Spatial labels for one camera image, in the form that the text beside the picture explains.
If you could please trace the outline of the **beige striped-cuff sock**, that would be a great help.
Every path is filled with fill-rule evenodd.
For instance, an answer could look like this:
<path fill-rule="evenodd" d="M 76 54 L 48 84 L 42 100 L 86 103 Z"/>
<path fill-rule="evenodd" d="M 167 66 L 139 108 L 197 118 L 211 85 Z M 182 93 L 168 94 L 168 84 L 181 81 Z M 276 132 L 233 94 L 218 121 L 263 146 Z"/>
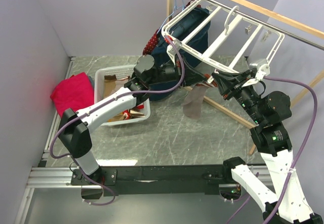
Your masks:
<path fill-rule="evenodd" d="M 208 88 L 216 87 L 215 84 L 198 83 L 188 92 L 182 104 L 183 113 L 191 119 L 198 119 L 201 116 L 201 107 Z"/>

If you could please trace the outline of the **white plastic clip hanger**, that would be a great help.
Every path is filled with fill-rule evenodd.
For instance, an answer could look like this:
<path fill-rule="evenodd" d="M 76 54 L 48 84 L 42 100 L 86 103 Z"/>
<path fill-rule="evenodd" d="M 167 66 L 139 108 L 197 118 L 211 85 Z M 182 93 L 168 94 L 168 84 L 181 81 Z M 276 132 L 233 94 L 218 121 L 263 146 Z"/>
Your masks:
<path fill-rule="evenodd" d="M 202 2 L 207 2 L 210 6 L 215 7 L 214 10 L 207 6 L 208 11 L 210 11 L 207 18 L 205 18 L 189 35 L 185 36 L 184 39 L 179 40 L 174 37 L 174 32 L 171 31 L 175 25 L 184 20 L 184 18 L 189 15 L 189 13 L 196 8 Z M 224 21 L 224 28 L 222 32 L 217 36 L 217 38 L 211 43 L 211 45 L 206 49 L 205 52 L 201 53 L 190 46 L 188 43 L 209 23 L 211 20 L 221 11 L 225 11 L 228 13 L 226 19 Z M 166 37 L 170 38 L 172 43 L 179 49 L 184 50 L 185 52 L 189 53 L 193 57 L 199 59 L 200 61 L 208 64 L 215 68 L 216 71 L 224 71 L 229 73 L 236 73 L 237 71 L 234 70 L 238 60 L 241 56 L 243 56 L 244 52 L 248 49 L 250 44 L 253 40 L 257 37 L 258 33 L 262 30 L 266 30 L 269 33 L 276 34 L 278 36 L 277 40 L 275 41 L 272 49 L 268 53 L 267 59 L 270 63 L 272 62 L 275 54 L 277 53 L 278 48 L 281 46 L 283 40 L 285 39 L 285 34 L 279 31 L 276 31 L 272 28 L 267 27 L 266 25 L 262 24 L 260 21 L 253 21 L 251 18 L 245 18 L 243 15 L 239 14 L 239 6 L 235 6 L 232 9 L 227 9 L 222 4 L 214 4 L 208 0 L 194 0 L 190 3 L 190 5 L 182 10 L 179 14 L 177 14 L 171 21 L 169 21 L 161 31 L 161 34 Z M 240 48 L 239 52 L 236 54 L 235 58 L 232 62 L 226 66 L 217 62 L 216 60 L 212 59 L 211 56 L 221 47 L 221 45 L 230 37 L 232 32 L 235 28 L 242 22 L 248 22 L 250 25 L 256 26 L 253 33 L 249 36 L 247 41 L 243 44 Z"/>

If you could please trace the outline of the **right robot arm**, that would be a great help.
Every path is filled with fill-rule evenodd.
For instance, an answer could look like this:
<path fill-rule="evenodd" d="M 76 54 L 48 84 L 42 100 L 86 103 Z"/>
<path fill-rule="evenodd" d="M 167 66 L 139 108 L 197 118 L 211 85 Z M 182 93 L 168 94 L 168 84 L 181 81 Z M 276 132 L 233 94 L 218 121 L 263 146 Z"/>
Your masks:
<path fill-rule="evenodd" d="M 309 206 L 303 193 L 297 170 L 297 160 L 308 140 L 308 129 L 296 155 L 293 154 L 289 134 L 283 120 L 291 117 L 291 101 L 281 91 L 262 97 L 251 81 L 251 70 L 241 73 L 217 71 L 212 74 L 225 100 L 235 98 L 256 126 L 250 129 L 257 151 L 269 171 L 274 190 L 270 190 L 239 157 L 224 161 L 222 177 L 236 182 L 258 204 L 264 223 L 322 223 L 322 217 Z"/>

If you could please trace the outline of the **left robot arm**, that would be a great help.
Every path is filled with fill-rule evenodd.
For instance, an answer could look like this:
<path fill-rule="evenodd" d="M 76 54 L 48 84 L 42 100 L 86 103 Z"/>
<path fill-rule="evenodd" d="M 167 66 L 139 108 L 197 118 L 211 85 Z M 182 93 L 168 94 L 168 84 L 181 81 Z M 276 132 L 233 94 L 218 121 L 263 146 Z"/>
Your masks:
<path fill-rule="evenodd" d="M 91 151 L 91 133 L 117 114 L 144 103 L 151 94 L 170 93 L 179 87 L 202 83 L 207 77 L 185 59 L 157 66 L 151 55 L 141 56 L 131 78 L 114 94 L 75 112 L 67 109 L 62 116 L 58 137 L 83 170 L 83 178 L 96 184 L 101 167 Z"/>

